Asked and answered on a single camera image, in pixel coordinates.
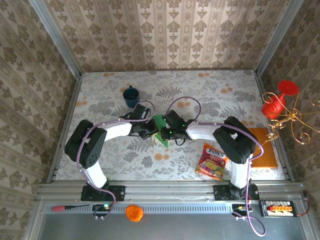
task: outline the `orange toy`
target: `orange toy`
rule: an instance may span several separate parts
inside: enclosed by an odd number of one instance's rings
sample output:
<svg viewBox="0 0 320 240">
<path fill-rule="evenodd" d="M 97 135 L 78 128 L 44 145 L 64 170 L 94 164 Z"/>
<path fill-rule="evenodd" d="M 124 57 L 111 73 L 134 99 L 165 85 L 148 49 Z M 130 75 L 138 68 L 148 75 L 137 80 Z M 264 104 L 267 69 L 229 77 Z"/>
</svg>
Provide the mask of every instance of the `orange toy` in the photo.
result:
<svg viewBox="0 0 320 240">
<path fill-rule="evenodd" d="M 137 205 L 130 205 L 125 209 L 126 217 L 132 222 L 139 222 L 144 216 L 144 211 Z"/>
</svg>

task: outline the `red candle holder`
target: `red candle holder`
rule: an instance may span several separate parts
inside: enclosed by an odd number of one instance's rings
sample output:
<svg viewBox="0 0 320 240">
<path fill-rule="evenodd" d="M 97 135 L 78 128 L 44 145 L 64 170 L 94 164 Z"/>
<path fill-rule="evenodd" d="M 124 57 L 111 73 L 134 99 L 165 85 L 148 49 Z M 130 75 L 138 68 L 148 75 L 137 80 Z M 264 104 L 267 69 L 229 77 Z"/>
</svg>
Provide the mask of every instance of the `red candle holder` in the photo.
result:
<svg viewBox="0 0 320 240">
<path fill-rule="evenodd" d="M 299 92 L 299 87 L 293 81 L 289 80 L 279 82 L 278 89 L 282 94 L 277 97 L 272 96 L 271 99 L 269 98 L 261 108 L 263 115 L 267 115 L 270 119 L 276 119 L 285 109 L 285 95 L 294 96 Z"/>
</svg>

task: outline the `snack bag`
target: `snack bag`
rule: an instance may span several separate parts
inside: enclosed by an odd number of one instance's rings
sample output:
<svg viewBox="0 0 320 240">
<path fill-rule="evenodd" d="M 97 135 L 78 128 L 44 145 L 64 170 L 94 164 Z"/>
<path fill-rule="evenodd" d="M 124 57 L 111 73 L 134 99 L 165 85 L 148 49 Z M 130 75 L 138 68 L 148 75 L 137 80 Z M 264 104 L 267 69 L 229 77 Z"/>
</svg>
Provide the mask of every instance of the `snack bag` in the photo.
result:
<svg viewBox="0 0 320 240">
<path fill-rule="evenodd" d="M 228 157 L 213 146 L 205 143 L 195 171 L 222 181 Z"/>
</svg>

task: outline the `floral wallpaper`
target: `floral wallpaper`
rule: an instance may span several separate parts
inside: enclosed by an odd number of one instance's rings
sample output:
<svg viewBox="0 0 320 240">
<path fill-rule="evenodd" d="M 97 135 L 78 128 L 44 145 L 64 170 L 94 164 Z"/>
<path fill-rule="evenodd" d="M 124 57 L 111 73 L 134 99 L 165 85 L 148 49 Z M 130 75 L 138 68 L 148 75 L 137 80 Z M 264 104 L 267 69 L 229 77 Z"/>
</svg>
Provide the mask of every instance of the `floral wallpaper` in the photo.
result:
<svg viewBox="0 0 320 240">
<path fill-rule="evenodd" d="M 0 1 L 0 239 L 21 239 L 75 79 L 27 0 Z"/>
<path fill-rule="evenodd" d="M 254 69 L 289 0 L 45 0 L 82 72 Z"/>
<path fill-rule="evenodd" d="M 277 90 L 283 79 L 294 81 L 300 88 L 297 102 L 301 112 L 320 111 L 311 101 L 320 100 L 320 1 L 305 0 L 287 33 L 262 75 L 267 91 Z M 288 106 L 294 102 L 287 98 Z M 302 120 L 320 129 L 320 114 L 304 115 Z M 291 137 L 291 129 L 281 131 L 291 168 L 297 181 L 303 181 L 320 226 L 320 133 L 302 124 L 294 125 L 296 136 L 307 132 L 311 141 L 301 145 Z"/>
</svg>

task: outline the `screwdriver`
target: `screwdriver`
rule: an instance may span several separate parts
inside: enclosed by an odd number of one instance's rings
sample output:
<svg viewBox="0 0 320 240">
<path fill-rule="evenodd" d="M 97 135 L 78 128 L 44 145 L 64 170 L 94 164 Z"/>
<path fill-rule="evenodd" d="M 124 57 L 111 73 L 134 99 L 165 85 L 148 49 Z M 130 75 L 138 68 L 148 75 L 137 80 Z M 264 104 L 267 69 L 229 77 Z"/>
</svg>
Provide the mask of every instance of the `screwdriver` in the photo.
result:
<svg viewBox="0 0 320 240">
<path fill-rule="evenodd" d="M 87 205 L 80 205 L 80 206 L 66 206 L 66 205 L 60 205 L 60 206 L 53 206 L 52 207 L 52 212 L 63 212 L 65 210 L 69 210 L 69 209 L 74 209 L 74 208 L 79 208 L 79 207 L 86 207 L 89 206 L 89 204 Z"/>
</svg>

